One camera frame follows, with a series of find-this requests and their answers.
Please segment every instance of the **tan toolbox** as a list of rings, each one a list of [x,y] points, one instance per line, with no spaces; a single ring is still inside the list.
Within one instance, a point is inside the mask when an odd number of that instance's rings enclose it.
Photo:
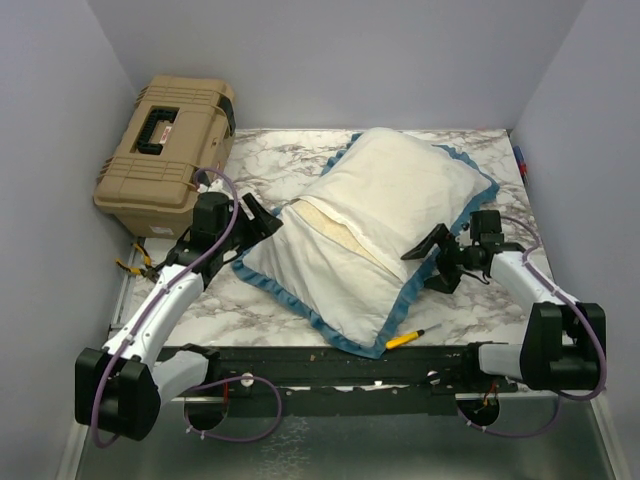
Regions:
[[[190,225],[200,167],[220,170],[235,137],[231,87],[222,80],[157,76],[136,100],[127,131],[93,199],[134,235],[177,238]]]

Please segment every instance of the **yellow screwdriver handle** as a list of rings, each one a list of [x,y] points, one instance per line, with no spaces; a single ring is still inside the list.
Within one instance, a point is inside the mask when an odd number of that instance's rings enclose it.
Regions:
[[[412,342],[416,338],[420,338],[420,332],[411,332],[406,335],[402,335],[401,337],[392,338],[387,342],[387,350],[391,350],[392,348],[399,347],[400,345],[404,345],[405,343]]]

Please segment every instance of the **blue pillow trim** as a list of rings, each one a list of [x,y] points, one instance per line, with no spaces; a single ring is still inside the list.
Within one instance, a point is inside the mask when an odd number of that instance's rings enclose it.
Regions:
[[[321,176],[327,174],[336,165],[336,163],[340,161],[347,150],[351,148],[353,143],[358,138],[360,138],[360,135],[362,135],[362,133],[356,133],[352,135],[351,141],[347,144],[347,148],[339,150],[335,154],[335,156],[329,158],[327,164],[322,169],[322,173],[320,174]],[[471,199],[471,201],[463,210],[462,214],[450,227],[450,231],[457,236],[462,230],[462,225],[469,221],[471,212],[478,210],[482,204],[495,200],[500,187],[493,178],[482,172],[477,163],[474,162],[465,152],[458,152],[455,148],[450,147],[449,145],[435,146],[446,151],[452,159],[460,160],[469,165],[471,168],[474,168],[491,183],[491,185],[486,190],[480,192]],[[273,211],[274,215],[278,215],[281,210],[282,207],[276,208]],[[420,290],[424,288],[424,281],[427,278],[433,276],[436,267],[435,257],[438,254],[438,250],[434,249],[431,255],[429,255],[425,259],[425,261],[413,274],[409,281],[407,281],[407,283],[402,287],[393,307],[391,308],[391,312],[389,312],[387,320],[378,333],[374,344],[370,347],[360,345],[344,337],[336,329],[329,326],[322,319],[322,317],[318,315],[318,313],[304,304],[299,298],[288,292],[274,279],[268,278],[247,267],[244,264],[243,259],[244,256],[248,253],[248,251],[245,252],[231,265],[231,268],[240,280],[258,287],[259,289],[264,290],[267,293],[270,293],[281,305],[284,305],[298,315],[302,315],[303,317],[308,318],[311,326],[318,330],[330,345],[339,348],[340,350],[344,350],[355,355],[360,355],[362,357],[380,358],[380,356],[386,349],[386,343],[391,340],[391,338],[393,338],[393,335],[395,334],[400,323],[402,323],[407,318],[407,315],[409,314],[409,307],[418,298]]]

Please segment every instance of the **metal floor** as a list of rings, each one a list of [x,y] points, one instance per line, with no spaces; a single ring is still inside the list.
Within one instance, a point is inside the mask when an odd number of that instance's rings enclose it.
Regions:
[[[496,428],[543,425],[551,398],[502,400]],[[228,419],[229,435],[261,431],[270,419]],[[607,480],[613,473],[588,403],[563,404],[556,429],[527,440],[490,437],[458,417],[287,417],[261,442],[236,445],[185,434],[182,405],[166,406],[143,442],[108,450],[88,440],[77,480],[474,479]]]

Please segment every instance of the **pillowcase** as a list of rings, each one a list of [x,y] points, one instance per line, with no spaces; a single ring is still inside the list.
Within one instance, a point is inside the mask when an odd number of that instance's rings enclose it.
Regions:
[[[384,128],[352,140],[277,212],[276,234],[233,269],[331,345],[378,358],[435,270],[435,251],[425,260],[402,255],[438,223],[458,235],[498,185],[448,146]]]

